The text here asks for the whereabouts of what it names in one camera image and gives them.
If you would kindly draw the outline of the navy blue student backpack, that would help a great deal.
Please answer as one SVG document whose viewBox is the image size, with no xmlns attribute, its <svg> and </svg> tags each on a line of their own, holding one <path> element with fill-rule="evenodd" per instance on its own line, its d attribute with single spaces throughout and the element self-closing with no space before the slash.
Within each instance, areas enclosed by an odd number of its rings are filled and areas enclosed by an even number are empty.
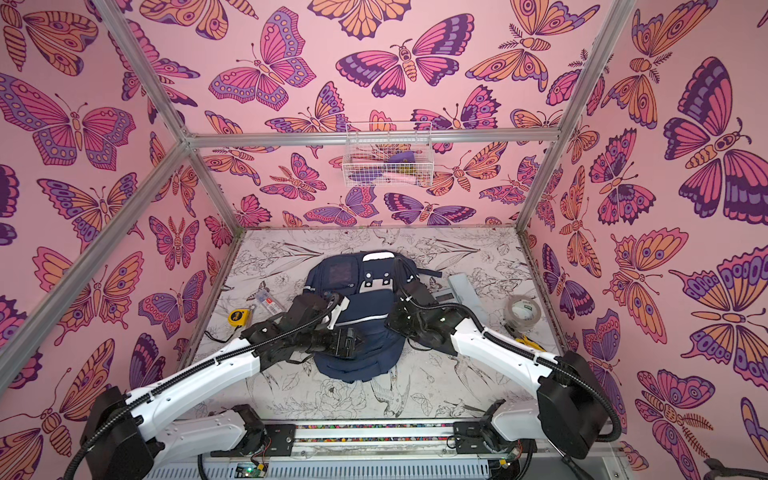
<svg viewBox="0 0 768 480">
<path fill-rule="evenodd" d="M 421 277 L 440 278 L 437 270 L 419 268 L 393 251 L 379 250 L 330 256 L 313 267 L 304 284 L 306 293 L 328 298 L 334 293 L 349 300 L 335 327 L 350 329 L 362 339 L 351 358 L 317 353 L 318 371 L 345 383 L 368 382 L 388 373 L 398 363 L 405 338 L 388 329 L 385 322 L 393 310 L 397 287 Z"/>
</svg>

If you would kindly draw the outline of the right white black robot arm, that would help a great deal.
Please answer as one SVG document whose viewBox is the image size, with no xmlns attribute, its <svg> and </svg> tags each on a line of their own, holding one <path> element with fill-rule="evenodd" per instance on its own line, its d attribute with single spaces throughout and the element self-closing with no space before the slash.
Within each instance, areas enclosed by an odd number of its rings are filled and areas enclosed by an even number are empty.
<svg viewBox="0 0 768 480">
<path fill-rule="evenodd" d="M 418 281 L 396 288 L 386 325 L 432 351 L 480 362 L 530 394 L 529 407 L 498 404 L 486 415 L 492 433 L 507 442 L 547 440 L 584 459 L 594 444 L 614 442 L 623 433 L 617 410 L 574 352 L 558 356 L 523 345 L 485 326 L 468 306 L 438 302 Z"/>
</svg>

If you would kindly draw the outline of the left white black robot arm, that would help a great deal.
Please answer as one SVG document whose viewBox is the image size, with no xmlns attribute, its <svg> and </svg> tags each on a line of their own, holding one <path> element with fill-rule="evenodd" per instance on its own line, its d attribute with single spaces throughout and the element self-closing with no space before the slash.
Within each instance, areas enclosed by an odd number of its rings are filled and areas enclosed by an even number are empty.
<svg viewBox="0 0 768 480">
<path fill-rule="evenodd" d="M 63 476 L 85 464 L 94 479 L 143 479 L 168 462 L 210 453 L 251 456 L 267 450 L 264 421 L 249 405 L 196 419 L 182 416 L 196 404 L 255 376 L 297 351 L 348 359 L 360 339 L 338 324 L 350 301 L 304 293 L 291 307 L 251 324 L 217 352 L 163 380 L 122 393 L 112 387 L 93 405 L 80 448 Z"/>
</svg>

